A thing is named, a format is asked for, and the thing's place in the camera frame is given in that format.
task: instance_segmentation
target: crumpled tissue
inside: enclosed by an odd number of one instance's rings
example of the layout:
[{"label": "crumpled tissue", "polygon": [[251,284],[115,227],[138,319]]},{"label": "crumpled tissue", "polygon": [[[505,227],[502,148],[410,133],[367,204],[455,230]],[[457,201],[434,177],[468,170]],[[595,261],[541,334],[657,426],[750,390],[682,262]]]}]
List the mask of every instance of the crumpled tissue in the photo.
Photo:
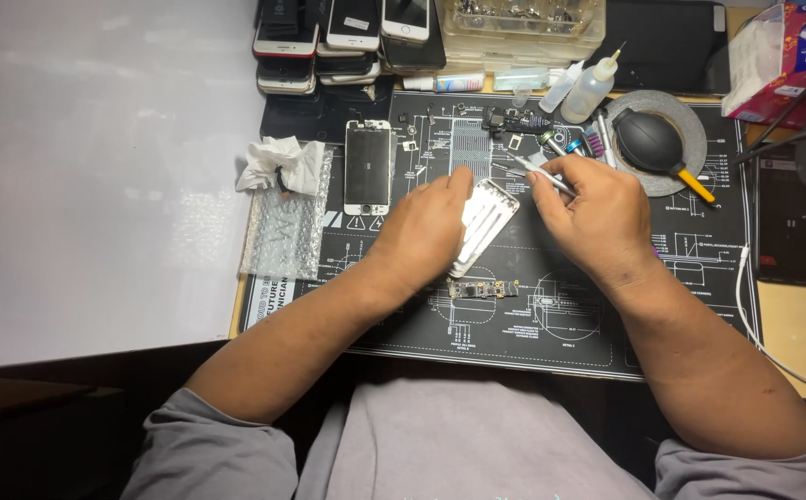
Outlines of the crumpled tissue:
[{"label": "crumpled tissue", "polygon": [[280,175],[287,189],[316,196],[324,150],[325,143],[319,141],[308,142],[302,149],[294,136],[284,139],[265,137],[263,144],[249,142],[245,149],[248,166],[239,177],[237,191],[273,187],[276,167],[281,166]]}]

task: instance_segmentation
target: charging cable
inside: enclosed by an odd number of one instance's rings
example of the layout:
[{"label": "charging cable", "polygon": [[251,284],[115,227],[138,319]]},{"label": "charging cable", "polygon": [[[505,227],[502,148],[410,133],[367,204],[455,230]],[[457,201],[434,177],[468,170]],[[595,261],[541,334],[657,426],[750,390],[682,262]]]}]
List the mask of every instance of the charging cable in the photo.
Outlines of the charging cable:
[{"label": "charging cable", "polygon": [[773,354],[767,351],[764,345],[761,343],[760,339],[757,338],[757,334],[755,334],[755,330],[749,326],[749,319],[745,317],[745,310],[742,309],[742,271],[745,270],[745,262],[749,259],[749,244],[746,243],[745,246],[742,247],[742,254],[739,258],[739,272],[736,273],[736,307],[739,309],[740,318],[742,318],[742,324],[745,325],[746,332],[749,333],[749,337],[755,343],[755,345],[764,353],[764,356],[770,358],[774,364],[781,368],[786,373],[794,376],[800,381],[806,383],[806,377],[797,373],[795,370],[790,369],[789,367],[785,366],[782,361],[775,358]]}]

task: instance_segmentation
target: bubble wrap bag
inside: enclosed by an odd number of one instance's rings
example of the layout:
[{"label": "bubble wrap bag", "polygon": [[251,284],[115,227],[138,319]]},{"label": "bubble wrap bag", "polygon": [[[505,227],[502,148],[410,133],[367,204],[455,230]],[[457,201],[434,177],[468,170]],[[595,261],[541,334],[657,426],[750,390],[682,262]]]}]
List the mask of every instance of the bubble wrap bag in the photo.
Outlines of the bubble wrap bag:
[{"label": "bubble wrap bag", "polygon": [[291,193],[283,198],[279,186],[253,191],[239,272],[273,278],[317,278],[334,152],[335,148],[325,147],[315,197]]}]

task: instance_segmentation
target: black cable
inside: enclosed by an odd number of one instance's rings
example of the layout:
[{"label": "black cable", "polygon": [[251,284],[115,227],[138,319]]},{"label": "black cable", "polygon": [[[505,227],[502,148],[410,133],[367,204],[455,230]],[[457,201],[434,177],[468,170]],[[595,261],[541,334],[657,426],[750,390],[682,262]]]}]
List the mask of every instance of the black cable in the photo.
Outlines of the black cable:
[{"label": "black cable", "polygon": [[745,153],[742,153],[741,155],[737,156],[736,159],[734,159],[730,163],[730,166],[740,165],[741,163],[745,163],[745,162],[751,160],[755,156],[761,155],[761,154],[763,154],[763,153],[765,153],[765,152],[767,152],[769,150],[775,150],[776,148],[778,148],[779,146],[781,146],[783,144],[788,144],[789,142],[798,142],[798,141],[801,141],[802,139],[806,139],[806,130],[800,131],[799,133],[796,133],[795,135],[792,135],[791,137],[787,137],[786,139],[783,139],[782,141],[771,142],[770,144],[765,145],[763,148],[758,148],[756,150],[746,151]]},{"label": "black cable", "polygon": [[805,97],[806,97],[806,87],[805,87],[805,89],[803,91],[801,91],[800,94],[797,95],[797,97],[795,99],[793,99],[788,104],[788,106],[786,106],[785,109],[783,109],[783,111],[780,113],[780,115],[778,117],[776,117],[776,119],[773,120],[773,122],[770,123],[767,126],[767,129],[764,130],[761,133],[761,135],[757,136],[757,139],[755,139],[755,141],[752,142],[749,145],[749,147],[746,149],[746,152],[751,152],[754,148],[757,148],[757,146],[761,142],[764,142],[764,139],[766,139],[767,136],[770,135],[770,132],[772,132],[780,124],[780,122],[782,120],[785,120],[786,116],[788,116],[788,113],[791,113],[792,109],[794,109],[802,100],[804,100]]}]

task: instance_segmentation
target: small spray bottle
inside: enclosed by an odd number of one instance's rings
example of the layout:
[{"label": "small spray bottle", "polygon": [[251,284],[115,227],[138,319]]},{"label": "small spray bottle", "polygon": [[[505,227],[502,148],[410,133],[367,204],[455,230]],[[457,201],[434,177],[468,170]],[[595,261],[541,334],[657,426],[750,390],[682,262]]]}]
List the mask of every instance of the small spray bottle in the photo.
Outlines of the small spray bottle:
[{"label": "small spray bottle", "polygon": [[563,105],[560,107],[560,116],[571,124],[580,124],[591,116],[591,112],[597,109],[600,102],[612,90],[614,82],[613,75],[619,69],[616,58],[622,51],[619,47],[612,57],[605,57],[586,69],[579,80],[573,86],[573,90],[566,96]]}]

